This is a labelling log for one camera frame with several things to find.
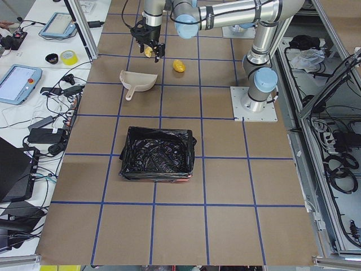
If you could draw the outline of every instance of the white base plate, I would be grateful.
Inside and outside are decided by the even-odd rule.
[[[246,110],[241,105],[241,98],[243,95],[247,94],[248,87],[231,87],[231,96],[232,96],[232,106],[233,106],[233,116],[235,121],[249,121],[249,122],[267,122],[275,123],[277,122],[277,114],[275,111],[275,106],[273,103],[268,103],[265,106],[265,109],[259,113],[253,113]]]
[[[234,32],[230,27],[222,27],[223,38],[254,38],[256,35],[255,27],[246,29],[243,32]]]

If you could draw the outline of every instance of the roll of yellow tape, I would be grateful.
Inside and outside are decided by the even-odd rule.
[[[60,54],[61,61],[68,66],[74,65],[78,62],[76,53],[72,50],[64,51]]]

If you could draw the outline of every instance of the plastic bag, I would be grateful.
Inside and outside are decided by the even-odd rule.
[[[306,72],[315,72],[320,68],[319,63],[325,59],[323,51],[316,49],[309,49],[301,51],[295,56],[290,64],[294,69],[304,69]]]
[[[188,180],[197,140],[191,130],[129,127],[120,159],[128,180]]]

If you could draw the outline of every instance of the dustpan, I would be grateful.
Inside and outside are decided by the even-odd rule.
[[[157,77],[158,75],[122,70],[119,78],[123,86],[128,89],[125,99],[131,100],[136,91],[147,91],[151,89],[156,83]]]

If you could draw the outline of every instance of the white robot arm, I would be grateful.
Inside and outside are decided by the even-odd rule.
[[[165,55],[165,44],[159,43],[164,10],[171,11],[178,34],[186,39],[196,36],[199,30],[258,23],[252,48],[243,61],[250,88],[242,101],[245,108],[258,112],[278,81],[268,64],[278,23],[296,14],[303,3],[304,0],[241,0],[197,7],[197,0],[144,0],[143,19],[131,29],[131,34],[141,53],[144,44],[153,48],[158,62]]]

